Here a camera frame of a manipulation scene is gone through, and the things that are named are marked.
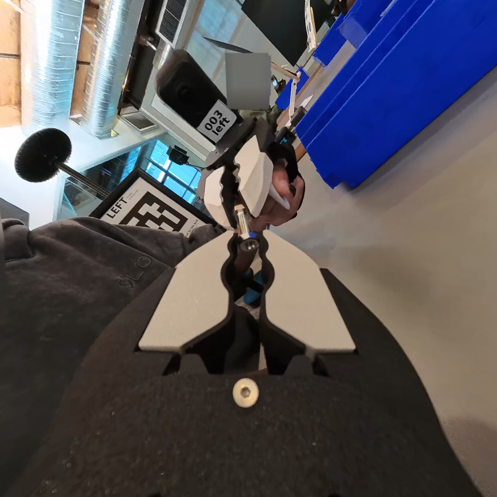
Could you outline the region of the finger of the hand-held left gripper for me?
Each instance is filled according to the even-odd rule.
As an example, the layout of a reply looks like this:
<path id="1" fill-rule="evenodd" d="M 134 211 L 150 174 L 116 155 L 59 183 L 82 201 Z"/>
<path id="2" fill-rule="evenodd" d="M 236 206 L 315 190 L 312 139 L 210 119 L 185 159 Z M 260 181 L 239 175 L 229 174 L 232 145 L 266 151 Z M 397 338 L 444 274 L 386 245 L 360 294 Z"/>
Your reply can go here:
<path id="1" fill-rule="evenodd" d="M 279 195 L 272 183 L 273 163 L 259 148 L 257 139 L 248 140 L 234 159 L 238 166 L 238 192 L 252 218 L 260 215 L 266 199 L 270 197 L 285 210 L 288 200 Z"/>
<path id="2" fill-rule="evenodd" d="M 205 169 L 200 179 L 200 198 L 211 217 L 229 231 L 239 231 L 236 206 L 243 201 L 239 195 L 239 168 L 221 166 Z"/>

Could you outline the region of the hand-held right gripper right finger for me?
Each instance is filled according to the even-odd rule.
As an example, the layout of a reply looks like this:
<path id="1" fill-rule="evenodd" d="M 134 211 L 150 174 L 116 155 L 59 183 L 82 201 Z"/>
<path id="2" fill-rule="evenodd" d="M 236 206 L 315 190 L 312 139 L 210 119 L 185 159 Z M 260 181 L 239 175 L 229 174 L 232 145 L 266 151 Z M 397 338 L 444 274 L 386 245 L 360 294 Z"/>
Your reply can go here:
<path id="1" fill-rule="evenodd" d="M 287 367 L 293 357 L 356 351 L 318 265 L 271 231 L 260 236 L 262 281 L 259 336 L 267 367 Z"/>

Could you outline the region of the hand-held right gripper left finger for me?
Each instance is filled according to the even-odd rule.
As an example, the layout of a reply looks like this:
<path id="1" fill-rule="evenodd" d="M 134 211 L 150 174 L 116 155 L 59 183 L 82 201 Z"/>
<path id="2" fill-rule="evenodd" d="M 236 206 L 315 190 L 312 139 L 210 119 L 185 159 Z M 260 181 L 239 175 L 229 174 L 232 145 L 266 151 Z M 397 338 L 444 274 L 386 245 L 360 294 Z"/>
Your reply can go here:
<path id="1" fill-rule="evenodd" d="M 177 264 L 152 314 L 139 350 L 185 356 L 198 354 L 223 367 L 235 337 L 234 298 L 230 278 L 238 236 L 225 232 Z"/>

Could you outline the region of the person's left hand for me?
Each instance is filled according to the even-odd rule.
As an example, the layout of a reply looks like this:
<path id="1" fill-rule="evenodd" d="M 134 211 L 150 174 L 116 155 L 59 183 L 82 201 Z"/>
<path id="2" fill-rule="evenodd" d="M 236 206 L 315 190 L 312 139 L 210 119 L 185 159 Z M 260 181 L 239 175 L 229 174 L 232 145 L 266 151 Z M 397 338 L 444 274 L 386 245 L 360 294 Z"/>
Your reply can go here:
<path id="1" fill-rule="evenodd" d="M 275 199 L 268 196 L 260 215 L 263 228 L 268 225 L 278 227 L 287 223 L 296 216 L 301 206 L 305 193 L 305 182 L 300 176 L 296 176 L 290 182 L 286 166 L 285 159 L 279 159 L 275 162 L 272 185 L 279 196 L 288 201 L 289 208 L 285 209 Z"/>

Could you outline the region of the black white marker board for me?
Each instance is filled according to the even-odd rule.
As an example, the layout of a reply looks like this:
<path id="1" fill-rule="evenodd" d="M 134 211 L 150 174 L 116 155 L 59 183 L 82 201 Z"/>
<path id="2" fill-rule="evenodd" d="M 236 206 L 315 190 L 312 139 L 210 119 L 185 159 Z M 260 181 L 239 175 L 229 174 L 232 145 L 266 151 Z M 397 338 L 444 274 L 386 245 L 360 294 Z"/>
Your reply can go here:
<path id="1" fill-rule="evenodd" d="M 89 216 L 112 225 L 177 232 L 187 238 L 197 227 L 217 225 L 141 169 L 133 170 Z"/>

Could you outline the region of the white document stand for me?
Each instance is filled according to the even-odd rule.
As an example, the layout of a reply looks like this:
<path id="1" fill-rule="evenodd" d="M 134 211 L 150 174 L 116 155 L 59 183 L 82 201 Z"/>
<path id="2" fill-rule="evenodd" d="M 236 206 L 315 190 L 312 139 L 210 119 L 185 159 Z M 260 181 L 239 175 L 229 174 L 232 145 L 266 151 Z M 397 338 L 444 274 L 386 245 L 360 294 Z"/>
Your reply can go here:
<path id="1" fill-rule="evenodd" d="M 288 106 L 288 121 L 287 125 L 290 131 L 294 131 L 297 122 L 297 117 L 302 114 L 300 108 L 306 109 L 307 104 L 311 101 L 313 95 L 310 93 L 310 86 L 313 82 L 313 77 L 317 72 L 309 76 L 303 67 L 300 67 L 296 72 L 297 79 L 292 79 L 290 85 L 290 102 Z"/>

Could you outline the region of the black monitor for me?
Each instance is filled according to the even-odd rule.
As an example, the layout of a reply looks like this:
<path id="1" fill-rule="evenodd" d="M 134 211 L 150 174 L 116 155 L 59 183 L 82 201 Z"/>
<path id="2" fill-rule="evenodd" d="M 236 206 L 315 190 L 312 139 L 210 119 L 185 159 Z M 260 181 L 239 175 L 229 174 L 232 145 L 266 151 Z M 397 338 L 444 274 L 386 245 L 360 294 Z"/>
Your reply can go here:
<path id="1" fill-rule="evenodd" d="M 242 11 L 291 65 L 307 50 L 305 1 L 244 1 Z"/>

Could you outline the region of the person's dark clothing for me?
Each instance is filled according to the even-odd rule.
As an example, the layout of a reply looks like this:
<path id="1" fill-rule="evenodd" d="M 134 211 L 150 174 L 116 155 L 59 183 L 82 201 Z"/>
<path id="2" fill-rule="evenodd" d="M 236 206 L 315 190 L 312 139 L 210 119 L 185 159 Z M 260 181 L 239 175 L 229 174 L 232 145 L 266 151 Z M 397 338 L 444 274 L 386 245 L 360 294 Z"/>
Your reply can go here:
<path id="1" fill-rule="evenodd" d="M 89 347 L 142 291 L 221 231 L 188 237 L 75 217 L 2 220 L 1 496 L 23 473 Z"/>

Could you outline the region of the black pole stand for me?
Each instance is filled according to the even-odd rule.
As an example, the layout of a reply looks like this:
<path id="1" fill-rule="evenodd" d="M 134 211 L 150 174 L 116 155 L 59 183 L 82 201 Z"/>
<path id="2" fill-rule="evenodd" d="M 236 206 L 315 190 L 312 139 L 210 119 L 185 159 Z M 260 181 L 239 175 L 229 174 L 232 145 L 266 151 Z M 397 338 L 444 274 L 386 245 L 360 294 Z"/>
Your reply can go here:
<path id="1" fill-rule="evenodd" d="M 109 191 L 68 166 L 71 152 L 71 139 L 65 132 L 45 128 L 23 142 L 16 153 L 14 169 L 20 178 L 30 183 L 45 182 L 62 171 L 102 198 L 107 198 Z"/>

